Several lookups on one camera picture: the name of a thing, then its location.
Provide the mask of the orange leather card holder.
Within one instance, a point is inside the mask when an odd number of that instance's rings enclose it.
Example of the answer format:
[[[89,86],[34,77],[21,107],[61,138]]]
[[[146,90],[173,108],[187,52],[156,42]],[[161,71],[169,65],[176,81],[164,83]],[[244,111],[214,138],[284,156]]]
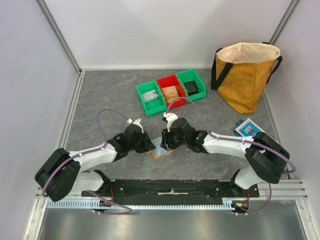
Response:
[[[151,143],[155,146],[155,149],[152,149],[149,151],[151,153],[152,157],[156,160],[165,156],[170,155],[172,152],[174,152],[174,149],[166,150],[161,147],[162,137],[157,137],[155,139],[151,140]]]

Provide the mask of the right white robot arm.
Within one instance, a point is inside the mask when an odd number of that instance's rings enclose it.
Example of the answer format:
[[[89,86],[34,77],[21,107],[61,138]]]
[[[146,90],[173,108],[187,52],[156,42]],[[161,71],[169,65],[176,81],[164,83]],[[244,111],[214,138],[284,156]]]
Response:
[[[229,184],[235,197],[242,196],[255,184],[278,184],[285,172],[289,153],[265,132],[255,136],[218,135],[207,130],[196,130],[183,117],[165,113],[166,128],[161,131],[160,146],[167,151],[185,145],[195,153],[224,154],[246,159],[249,166],[238,170]]]

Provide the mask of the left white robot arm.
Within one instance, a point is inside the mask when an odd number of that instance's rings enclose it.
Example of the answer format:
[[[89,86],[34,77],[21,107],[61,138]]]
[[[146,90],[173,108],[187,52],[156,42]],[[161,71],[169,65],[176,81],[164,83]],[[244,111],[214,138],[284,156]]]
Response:
[[[34,180],[53,202],[70,193],[86,190],[103,197],[110,192],[107,177],[100,170],[88,172],[88,169],[123,159],[131,151],[143,154],[155,148],[147,131],[132,123],[123,133],[99,146],[70,152],[64,148],[56,149],[35,174]]]

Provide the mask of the brown cards in red bin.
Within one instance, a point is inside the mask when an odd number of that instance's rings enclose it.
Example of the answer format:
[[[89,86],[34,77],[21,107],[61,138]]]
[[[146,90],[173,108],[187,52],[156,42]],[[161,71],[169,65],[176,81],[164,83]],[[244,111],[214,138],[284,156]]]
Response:
[[[179,97],[179,93],[175,85],[163,87],[162,90],[165,100],[168,104],[171,104],[176,98]]]

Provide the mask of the left green plastic bin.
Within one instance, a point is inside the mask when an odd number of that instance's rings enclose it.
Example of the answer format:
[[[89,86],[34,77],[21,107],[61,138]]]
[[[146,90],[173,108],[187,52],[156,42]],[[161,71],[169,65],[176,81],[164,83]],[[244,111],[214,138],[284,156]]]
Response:
[[[167,109],[164,95],[155,80],[137,85],[136,90],[148,117]]]

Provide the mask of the green plastic bin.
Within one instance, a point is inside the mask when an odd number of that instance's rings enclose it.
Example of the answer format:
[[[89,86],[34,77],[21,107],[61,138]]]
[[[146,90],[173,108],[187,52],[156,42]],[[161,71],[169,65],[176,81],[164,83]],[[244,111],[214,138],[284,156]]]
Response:
[[[206,85],[194,68],[178,72],[175,75],[190,100],[195,101],[207,96]]]
[[[136,90],[148,117],[167,109],[164,95],[155,80],[137,85]]]

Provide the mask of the right green plastic bin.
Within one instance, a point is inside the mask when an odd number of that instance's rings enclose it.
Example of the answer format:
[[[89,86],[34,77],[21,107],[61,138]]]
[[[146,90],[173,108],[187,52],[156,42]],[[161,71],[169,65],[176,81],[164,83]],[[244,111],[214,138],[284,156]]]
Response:
[[[194,68],[178,72],[175,75],[190,100],[195,101],[207,96],[206,85]]]

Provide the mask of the black wallet in bin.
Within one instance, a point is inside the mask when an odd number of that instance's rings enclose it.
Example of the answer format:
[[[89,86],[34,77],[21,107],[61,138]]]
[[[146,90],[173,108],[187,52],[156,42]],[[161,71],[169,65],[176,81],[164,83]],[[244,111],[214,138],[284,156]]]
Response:
[[[188,96],[193,96],[193,95],[200,93],[199,88],[194,80],[189,81],[189,82],[185,82],[184,86],[185,86],[185,89],[187,91]]]

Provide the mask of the red plastic bin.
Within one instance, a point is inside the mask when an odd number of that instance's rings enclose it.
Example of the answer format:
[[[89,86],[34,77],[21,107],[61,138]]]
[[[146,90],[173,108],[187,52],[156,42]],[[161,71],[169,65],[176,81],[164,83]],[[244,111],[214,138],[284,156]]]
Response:
[[[167,106],[169,106],[176,98],[187,96],[184,87],[175,74],[159,78],[156,82],[164,96]]]

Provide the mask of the blue razor package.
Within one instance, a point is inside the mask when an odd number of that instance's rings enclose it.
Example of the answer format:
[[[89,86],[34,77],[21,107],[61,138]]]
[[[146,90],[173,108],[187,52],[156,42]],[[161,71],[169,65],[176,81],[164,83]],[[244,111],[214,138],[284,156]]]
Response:
[[[264,130],[250,118],[240,119],[233,130],[237,137],[254,137],[259,132],[264,132]]]

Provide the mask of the mustard tote bag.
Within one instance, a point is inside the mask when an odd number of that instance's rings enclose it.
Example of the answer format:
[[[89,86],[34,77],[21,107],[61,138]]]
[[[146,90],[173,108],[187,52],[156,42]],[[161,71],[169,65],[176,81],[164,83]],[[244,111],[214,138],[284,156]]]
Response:
[[[210,87],[238,113],[255,113],[266,84],[282,61],[280,48],[268,42],[221,47],[213,59]]]

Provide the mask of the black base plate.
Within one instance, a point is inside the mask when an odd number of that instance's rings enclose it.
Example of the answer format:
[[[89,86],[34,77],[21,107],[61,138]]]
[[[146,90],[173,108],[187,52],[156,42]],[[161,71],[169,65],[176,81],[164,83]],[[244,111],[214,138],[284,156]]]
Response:
[[[223,198],[260,196],[256,184],[241,190],[216,179],[115,179],[95,193],[117,204],[138,206],[220,205]]]

